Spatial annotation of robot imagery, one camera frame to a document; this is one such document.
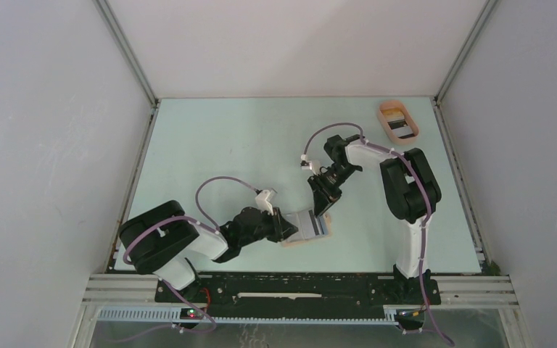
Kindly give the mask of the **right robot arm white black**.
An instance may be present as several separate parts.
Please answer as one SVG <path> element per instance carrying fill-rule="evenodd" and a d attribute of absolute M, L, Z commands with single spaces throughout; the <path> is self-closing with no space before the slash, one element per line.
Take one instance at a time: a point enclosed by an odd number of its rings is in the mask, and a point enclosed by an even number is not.
<path fill-rule="evenodd" d="M 314 214 L 321 216 L 338 202 L 342 184 L 354 172 L 366 167 L 378 171 L 389 211 L 407 226 L 403 248 L 395 263 L 397 275 L 392 291 L 400 302 L 413 302 L 429 280 L 427 234 L 429 222 L 442 198 L 425 154 L 418 148 L 400 153 L 373 144 L 361 135 L 332 136 L 323 148 L 332 161 L 330 166 L 321 167 L 306 153 L 302 154 L 300 163 L 302 168 L 312 172 L 308 184 L 313 193 Z"/>

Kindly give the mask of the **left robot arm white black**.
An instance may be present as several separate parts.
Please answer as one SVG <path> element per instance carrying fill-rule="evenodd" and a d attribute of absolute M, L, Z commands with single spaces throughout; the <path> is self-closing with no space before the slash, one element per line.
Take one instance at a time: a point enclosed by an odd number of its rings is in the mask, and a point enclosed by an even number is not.
<path fill-rule="evenodd" d="M 279 243 L 298 231 L 278 208 L 268 212 L 245 207 L 213 228 L 185 215 L 182 206 L 170 200 L 126 221 L 117 233 L 125 247 L 125 264 L 140 275 L 154 274 L 167 281 L 181 301 L 191 302 L 199 296 L 200 282 L 184 252 L 224 263 L 239 256 L 245 246 L 261 240 Z"/>

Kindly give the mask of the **pink oval card tray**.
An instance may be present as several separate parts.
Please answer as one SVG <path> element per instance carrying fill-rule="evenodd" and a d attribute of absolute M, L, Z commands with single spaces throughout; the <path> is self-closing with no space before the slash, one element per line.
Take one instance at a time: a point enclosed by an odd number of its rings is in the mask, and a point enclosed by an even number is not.
<path fill-rule="evenodd" d="M 377 118 L 394 144 L 405 146 L 414 143 L 418 138 L 419 127 L 401 101 L 383 101 L 379 105 Z"/>

